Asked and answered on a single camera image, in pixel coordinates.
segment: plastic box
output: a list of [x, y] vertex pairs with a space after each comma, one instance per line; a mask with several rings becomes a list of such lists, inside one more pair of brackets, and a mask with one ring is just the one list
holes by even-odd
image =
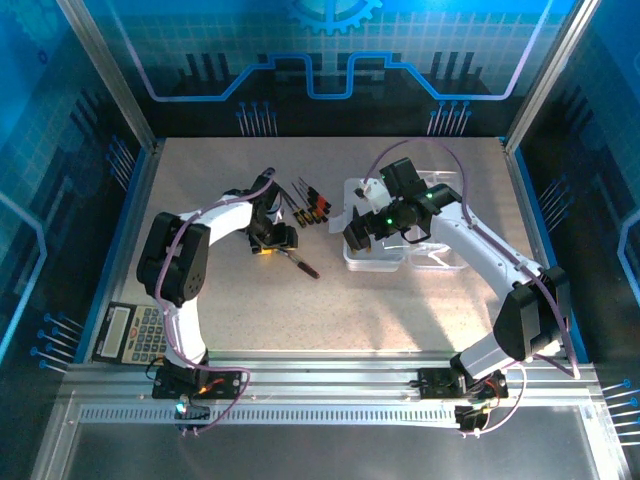
[[[424, 178], [427, 186], [432, 187], [438, 183], [446, 183], [456, 192], [461, 192], [460, 174], [456, 172], [418, 171], [420, 178]], [[366, 200], [358, 198], [354, 191], [360, 185], [361, 179], [349, 178], [344, 182], [344, 226], [353, 219], [353, 207], [363, 215], [371, 210]], [[418, 228], [413, 227], [405, 235], [414, 240], [424, 236]], [[352, 251], [347, 242], [343, 244], [343, 255], [347, 269], [352, 272], [395, 272], [400, 265], [407, 260], [411, 268], [416, 270], [460, 270], [466, 266], [462, 258], [453, 252], [447, 245], [437, 243], [430, 238], [424, 242], [411, 245], [406, 242], [400, 233], [389, 238], [371, 242], [371, 251]]]

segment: screwdriver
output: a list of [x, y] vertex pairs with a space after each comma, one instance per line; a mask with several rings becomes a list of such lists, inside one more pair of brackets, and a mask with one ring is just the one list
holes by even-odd
[[291, 260], [300, 270], [302, 270], [304, 273], [306, 273], [310, 277], [313, 277], [316, 280], [320, 278], [320, 274], [316, 272], [313, 268], [311, 268], [307, 262], [305, 262], [301, 257], [296, 255], [295, 253], [285, 250], [284, 248], [279, 248], [278, 250], [276, 250], [276, 252], [278, 252], [280, 255], [284, 255], [285, 257], [289, 257], [289, 260]]
[[291, 182], [291, 185], [293, 186], [293, 189], [296, 191], [298, 196], [302, 199], [304, 204], [307, 206], [307, 210], [309, 211], [313, 219], [316, 221], [316, 223], [327, 222], [328, 221], [327, 217], [324, 216], [324, 213], [322, 213], [322, 210], [320, 210], [318, 207], [315, 207], [315, 208], [312, 207], [309, 204], [309, 201], [304, 197], [304, 195], [302, 195], [302, 192], [298, 190], [298, 187], [296, 187], [295, 183]]
[[301, 228], [306, 228], [307, 227], [307, 223], [304, 221], [304, 217], [302, 216], [302, 212], [304, 212], [304, 210], [300, 210], [300, 209], [296, 210], [295, 208], [293, 208], [293, 205], [291, 205], [291, 202], [289, 202], [289, 199], [287, 197], [282, 195], [282, 198], [284, 198], [284, 201], [286, 202], [286, 204], [291, 209], [291, 212], [293, 213], [293, 216], [298, 221], [298, 225], [300, 225]]
[[309, 194], [309, 198], [312, 199], [312, 203], [318, 205], [318, 207], [320, 207], [320, 209], [323, 210], [324, 213], [329, 214], [328, 210], [331, 208], [331, 204], [327, 201], [327, 199], [320, 195], [320, 193], [318, 193], [315, 188], [302, 180], [302, 177], [298, 177], [298, 180], [300, 180], [300, 183], [307, 188], [307, 192]]
[[285, 202], [287, 202], [287, 205], [289, 205], [289, 208], [293, 212], [293, 216], [296, 217], [296, 220], [298, 221], [300, 226], [302, 227], [302, 223], [304, 223], [305, 221], [309, 225], [313, 225], [313, 217], [304, 209], [300, 208], [298, 204], [295, 202], [295, 200], [291, 198], [291, 195], [289, 195], [284, 188], [280, 187], [280, 192], [282, 193], [282, 198], [284, 198]]

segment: blue wall panel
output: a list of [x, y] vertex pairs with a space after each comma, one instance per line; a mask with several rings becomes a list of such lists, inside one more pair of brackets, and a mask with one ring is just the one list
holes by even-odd
[[[638, 18], [638, 2], [602, 0], [522, 143], [588, 354], [605, 386], [629, 378], [633, 391], [640, 388]], [[637, 478], [640, 452], [625, 452]]]
[[140, 147], [55, 0], [0, 0], [0, 107], [4, 480], [29, 478], [77, 346], [45, 319], [82, 330]]
[[[573, 3], [88, 5], [160, 135], [275, 134], [242, 128], [251, 101], [269, 102], [280, 135], [503, 135]], [[457, 121], [440, 129], [438, 111]]]

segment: calculator keypad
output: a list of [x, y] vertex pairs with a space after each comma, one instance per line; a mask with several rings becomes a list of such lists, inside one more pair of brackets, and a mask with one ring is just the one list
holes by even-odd
[[164, 357], [167, 340], [160, 311], [155, 307], [137, 307], [126, 338], [127, 347], [122, 355], [122, 363], [148, 365]]

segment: beige tabletop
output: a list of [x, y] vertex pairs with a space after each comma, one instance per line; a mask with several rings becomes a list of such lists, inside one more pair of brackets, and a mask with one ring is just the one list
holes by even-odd
[[[362, 177], [396, 138], [172, 138], [160, 160], [133, 261], [119, 300], [153, 304], [135, 269], [155, 215], [209, 205], [251, 186], [266, 167], [285, 188], [298, 176], [326, 195], [338, 214], [344, 181]], [[531, 256], [522, 216], [497, 139], [442, 139], [466, 165], [469, 203], [516, 249]], [[383, 164], [408, 156], [419, 170], [454, 170], [435, 145], [398, 147]], [[297, 226], [287, 213], [285, 221]], [[470, 268], [457, 272], [350, 272], [341, 235], [328, 225], [298, 228], [298, 253], [321, 274], [313, 280], [281, 256], [254, 256], [233, 233], [209, 250], [198, 297], [202, 335], [214, 350], [459, 351], [490, 331], [500, 305]]]

